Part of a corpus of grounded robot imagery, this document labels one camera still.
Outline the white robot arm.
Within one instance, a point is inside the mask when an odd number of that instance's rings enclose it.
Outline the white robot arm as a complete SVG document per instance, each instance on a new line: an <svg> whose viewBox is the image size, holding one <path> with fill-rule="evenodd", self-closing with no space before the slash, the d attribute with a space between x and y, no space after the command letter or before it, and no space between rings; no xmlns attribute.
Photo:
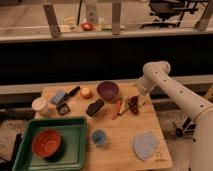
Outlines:
<svg viewBox="0 0 213 171"><path fill-rule="evenodd" d="M158 86L195 122L189 169L213 171L213 103L169 77L170 70L167 61L146 63L137 82L138 91L148 95Z"/></svg>

